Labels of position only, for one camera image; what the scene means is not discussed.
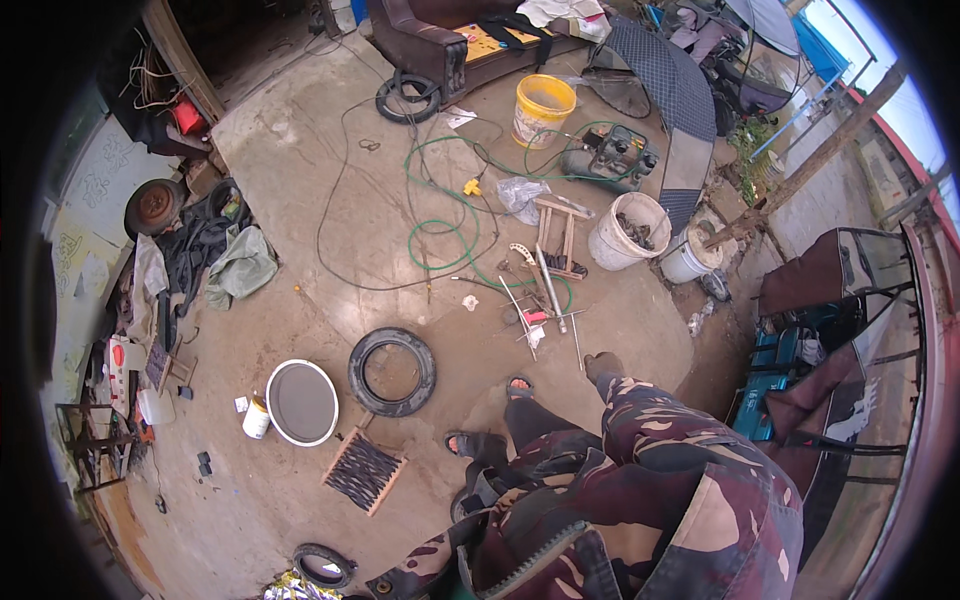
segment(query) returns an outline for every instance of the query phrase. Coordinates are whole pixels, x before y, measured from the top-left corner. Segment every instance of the sky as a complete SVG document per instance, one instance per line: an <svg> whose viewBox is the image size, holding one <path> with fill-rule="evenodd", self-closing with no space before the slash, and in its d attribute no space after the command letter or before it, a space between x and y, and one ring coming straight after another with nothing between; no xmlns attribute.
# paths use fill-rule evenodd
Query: sky
<svg viewBox="0 0 960 600"><path fill-rule="evenodd" d="M858 87L869 92L883 78L887 68L897 60L897 53L873 19L854 0L833 0L833 4L874 51L876 63L868 67L856 81ZM870 55L833 7L824 0L813 0L806 7L805 13L810 24L852 63L843 75L844 82L849 83L867 63ZM903 139L924 167L936 171L943 165L947 153L924 99L912 79L907 78L894 97L879 110L879 114ZM940 192L953 222L960 228L960 196L957 194L954 177L947 178L940 184Z"/></svg>

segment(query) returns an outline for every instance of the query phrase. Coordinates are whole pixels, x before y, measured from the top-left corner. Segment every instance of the zipper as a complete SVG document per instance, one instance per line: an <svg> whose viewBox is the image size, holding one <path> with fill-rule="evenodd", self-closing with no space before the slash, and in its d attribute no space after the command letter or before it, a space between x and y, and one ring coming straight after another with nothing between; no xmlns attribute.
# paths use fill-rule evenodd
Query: zipper
<svg viewBox="0 0 960 600"><path fill-rule="evenodd" d="M578 533L583 533L587 530L586 521L576 521L572 525L567 525L560 533L550 539L540 550L535 552L528 558L526 561L518 566L513 573L507 576L506 579L501 581L499 584L493 586L492 588L485 589L477 593L477 596L480 598L491 598L504 589L508 588L515 584L523 575L526 574L533 566L544 556L546 556L551 550L556 548L561 542L567 541L571 536Z"/></svg>

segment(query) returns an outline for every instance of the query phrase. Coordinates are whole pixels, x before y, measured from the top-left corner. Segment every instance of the green hose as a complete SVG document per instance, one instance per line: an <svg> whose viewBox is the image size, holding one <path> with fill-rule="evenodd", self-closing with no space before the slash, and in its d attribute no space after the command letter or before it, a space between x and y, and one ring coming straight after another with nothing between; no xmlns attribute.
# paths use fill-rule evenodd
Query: green hose
<svg viewBox="0 0 960 600"><path fill-rule="evenodd" d="M590 127L591 125L597 125L597 124L615 125L615 123L614 123L613 121L591 121L590 123L587 123L586 125L584 125L583 127L581 127L579 130L577 130L577 131L576 131L574 134L572 134L572 135L568 135L567 133L564 133L564 132L558 132L558 131L556 131L556 130L543 130L543 131L541 131L541 132L538 132L538 133L534 136L534 139L537 139L538 136L543 135L544 133L554 132L554 133L559 133L560 135L566 136L566 137L567 137L567 142L566 142L566 146L564 146L564 149L563 149L562 151L560 151L559 153L557 153L556 159L555 159L552 163L550 163L549 166L543 165L542 167L536 169L536 171L542 171L543 173L549 173L550 171L552 171L553 168L556 167L556 166L557 166L557 163L560 161L561 155L562 155L564 152L566 152L567 150L569 150L570 144L573 142L573 140L570 139L570 137L576 136L576 135L578 135L580 132L582 132L584 129ZM504 173L507 173L507 174L509 174L509 175L520 176L520 177L535 177L535 178L543 179L543 180L592 180L592 181L619 181L619 180L622 180L623 178L628 177L628 176L630 175L630 171L628 171L627 173L623 174L622 176L615 177L615 178L597 178L597 177L587 177L587 176L582 176L582 175L555 175L555 176L538 175L537 173L532 173L532 172L530 172L530 168L527 166L527 155L528 155L528 153L530 152L530 146L529 146L529 145L528 145L527 148L523 151L523 169L524 169L525 173L519 173L518 171L514 171L514 170L511 169L510 167L508 167L508 166L504 165L503 163L501 163L499 160L497 160L497 159L493 158L492 156L490 156L490 153L487 151L487 149L484 148L479 142L473 141L472 139L469 139L469 138L467 138L467 137L463 137L463 136L461 136L461 135L444 135L444 136L442 136L442 137L436 137L436 138L434 138L434 139L429 139L429 140L423 142L422 144L419 144L419 145L413 147L413 148L410 150L410 153L407 155L407 157L404 158L404 160L403 160L403 170L404 170L404 172L407 174L407 179L413 181L414 183L419 183L420 185L426 185L426 186L428 186L428 187L436 187L437 189L443 191L447 196L450 196L452 199L456 200L457 202L459 202L459 203L461 203L461 204L465 204L465 205L467 206L467 208L469 208L470 215L472 215L472 217L473 217L473 222L474 222L474 224L476 225L476 231L473 233L473 240L468 244L468 243L467 243L467 239L464 238L464 236L463 236L463 234L460 232L460 230L459 230L457 227L452 226L450 223L448 223L448 222L446 222L446 221L442 221L442 220L440 220L440 219L430 219L430 220L428 220L428 221L421 221L420 223L417 223L417 224L414 226L413 229L411 229L410 235L407 237L407 253L410 255L410 259L413 260L414 263L415 263L418 267L424 269L425 271L441 271L441 270L443 270L443 269L448 269L448 268L450 268L450 267L453 267L453 266L459 264L462 260L466 259L466 260L469 261L470 266L473 267L473 271L474 271L481 279L483 279L484 281L486 281L486 282L489 283L490 285L493 285L493 286L496 286L496 287L502 287L502 284L497 283L497 282L495 282L495 281L490 281L489 279L487 279L487 277L484 276L484 274L483 274L483 273L480 271L480 269L477 267L476 263L473 262L473 249L476 248L477 241L480 239L480 218L477 216L477 213L476 213L476 210L475 210L476 207L475 207L473 204L471 204L470 202L468 202L467 199L464 198L464 197L463 197L461 194L459 194L458 192L456 192L456 191L454 191L454 190L451 190L451 189L449 189L449 188L443 187L443 186L441 186L441 185L437 185L436 183L431 183L430 181L421 180L421 179L419 179L419 178L417 178L417 177L414 177L414 175L410 172L410 159L413 157L414 153L416 153L417 151L419 151L419 150L422 149L422 148L425 148L426 146L429 146L430 144L436 144L436 143L438 143L438 142L443 142L443 141L451 140L451 139L459 139L459 140L463 140L463 141L467 142L467 143L470 144L470 146L474 149L474 152L476 152L476 149L477 149L477 148L483 150L484 154L486 155L486 158L484 158L484 160L485 160L486 162L488 162L489 164L492 164L492 165L493 165L494 167L496 167L497 169L499 169L499 170L501 170L501 171L503 171ZM441 265L441 266L438 266L438 267L430 267L430 266L427 266L427 265L421 263L420 261L418 261L417 258L414 256L414 251L413 251L414 235L417 234L417 231L418 231L418 230L420 230L420 229L423 228L424 226L429 225L429 224L431 224L431 223L437 223L437 224L443 225L443 226L447 227L449 230L451 230L451 231L453 231L454 233L456 233L456 234L457 234L457 237L460 239L460 242L464 245L464 253L461 254L460 256L458 256L457 258L453 259L452 261L446 263L445 265ZM567 283L567 282L566 282L566 279L564 279L564 278L562 278L562 277L559 277L559 276L550 276L550 277L551 277L552 279L558 280L559 282L561 282L561 283L564 285L564 287L566 287L566 292L567 292L567 294L568 294L568 296L567 296L568 300L566 301L566 307L564 308L564 312L568 312L568 311L570 310L570 306L573 304L573 290L570 289L570 284ZM524 281L523 283L508 283L508 284L507 284L507 287L517 287L517 286L519 286L519 285L524 285L524 284L528 284L528 283L534 283L535 281L536 281L535 279L530 279L530 280L528 280L528 281Z"/></svg>

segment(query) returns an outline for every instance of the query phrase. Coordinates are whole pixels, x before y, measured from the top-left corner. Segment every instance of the yellow bucket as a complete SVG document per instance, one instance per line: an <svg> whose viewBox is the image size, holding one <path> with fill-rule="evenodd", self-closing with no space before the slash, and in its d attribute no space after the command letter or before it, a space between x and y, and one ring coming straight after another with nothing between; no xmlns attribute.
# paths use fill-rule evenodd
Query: yellow bucket
<svg viewBox="0 0 960 600"><path fill-rule="evenodd" d="M577 107L577 92L549 75L529 75L516 86L514 139L530 150L543 150L553 143L566 116Z"/></svg>

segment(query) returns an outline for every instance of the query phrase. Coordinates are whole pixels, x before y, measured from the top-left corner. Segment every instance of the sandal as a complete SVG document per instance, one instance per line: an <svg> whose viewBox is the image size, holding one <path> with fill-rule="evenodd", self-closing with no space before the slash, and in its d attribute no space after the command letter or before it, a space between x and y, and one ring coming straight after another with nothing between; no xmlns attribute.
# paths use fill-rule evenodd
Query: sandal
<svg viewBox="0 0 960 600"><path fill-rule="evenodd" d="M499 438L506 444L507 439L495 433L480 433L476 431L448 431L444 436L444 448L450 454L462 458L475 458L489 438ZM450 440L456 439L457 451L450 447Z"/></svg>
<svg viewBox="0 0 960 600"><path fill-rule="evenodd" d="M515 388L510 385L512 381L519 379L523 383L527 384L526 388ZM527 378L526 375L517 373L516 375L511 375L510 379L507 379L507 401L514 399L516 397L525 397L529 399L534 399L534 384Z"/></svg>

